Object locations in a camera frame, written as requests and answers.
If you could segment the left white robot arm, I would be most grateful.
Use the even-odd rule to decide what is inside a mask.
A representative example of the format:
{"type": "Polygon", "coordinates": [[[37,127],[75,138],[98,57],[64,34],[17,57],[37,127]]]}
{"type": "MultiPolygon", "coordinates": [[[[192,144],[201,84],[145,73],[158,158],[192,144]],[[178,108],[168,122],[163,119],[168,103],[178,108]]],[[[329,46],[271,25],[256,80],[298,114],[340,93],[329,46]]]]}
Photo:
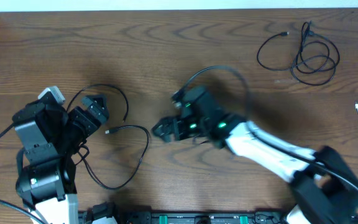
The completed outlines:
{"type": "Polygon", "coordinates": [[[104,95],[87,95],[70,112],[48,92],[13,117],[22,142],[16,191],[33,220],[78,223],[76,165],[80,145],[109,118],[104,95]]]}

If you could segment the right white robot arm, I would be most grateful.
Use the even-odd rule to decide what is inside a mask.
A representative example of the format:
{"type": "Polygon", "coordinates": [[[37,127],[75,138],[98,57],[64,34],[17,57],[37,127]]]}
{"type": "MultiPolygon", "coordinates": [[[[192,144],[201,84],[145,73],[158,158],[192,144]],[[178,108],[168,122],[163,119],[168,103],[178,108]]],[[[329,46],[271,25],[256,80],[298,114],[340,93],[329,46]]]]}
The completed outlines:
{"type": "Polygon", "coordinates": [[[284,223],[358,223],[358,178],[329,146],[315,151],[279,139],[253,121],[228,113],[203,86],[172,97],[180,114],[152,128],[164,142],[204,137],[218,149],[248,158],[285,181],[296,201],[284,223]]]}

